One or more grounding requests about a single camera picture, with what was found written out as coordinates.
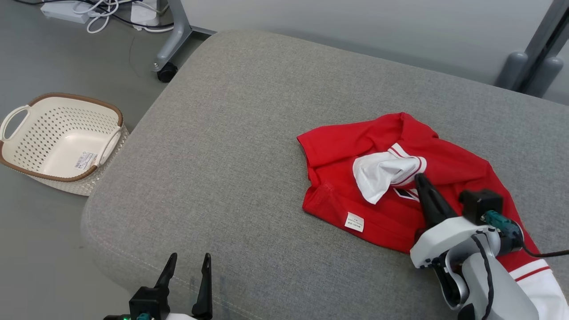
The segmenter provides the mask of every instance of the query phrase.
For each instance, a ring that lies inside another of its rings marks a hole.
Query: basket label
[[[86,170],[91,166],[91,163],[97,158],[96,153],[83,151],[83,154],[79,157],[79,160],[75,163],[75,169]]]

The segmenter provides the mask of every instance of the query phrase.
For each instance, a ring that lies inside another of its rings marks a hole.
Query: beige plastic basket
[[[10,120],[27,112],[10,137]],[[90,195],[129,132],[115,106],[50,93],[12,111],[0,126],[0,163],[48,186]]]

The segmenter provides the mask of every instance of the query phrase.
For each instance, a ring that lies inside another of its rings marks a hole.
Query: gray cushion
[[[454,318],[432,271],[301,209],[295,137],[393,112],[488,159],[539,248],[569,246],[566,106],[256,31],[193,53],[90,197],[83,236],[131,292],[177,252],[176,312],[189,313],[209,252],[215,319]],[[567,292],[567,258],[548,262]]]

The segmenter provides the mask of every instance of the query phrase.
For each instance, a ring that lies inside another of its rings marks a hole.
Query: caster wheel
[[[178,67],[173,63],[167,62],[164,67],[156,73],[158,80],[164,83],[169,83],[178,72]]]

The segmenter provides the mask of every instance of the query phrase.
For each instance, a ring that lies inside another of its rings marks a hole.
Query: red clothing
[[[351,234],[382,247],[409,253],[415,231],[424,227],[419,202],[402,198],[393,188],[377,204],[367,202],[356,185],[354,160],[371,153],[390,152],[399,157],[422,157],[425,176],[461,214],[459,194],[465,190],[490,189],[504,197],[502,213],[522,226],[512,197],[488,161],[439,136],[409,114],[387,114],[372,121],[316,128],[298,137],[306,153],[308,178],[303,209]],[[410,183],[397,186],[413,189]],[[348,213],[364,219],[362,232],[345,227]],[[538,252],[524,230],[526,246]],[[524,251],[498,258],[508,272],[537,260]]]

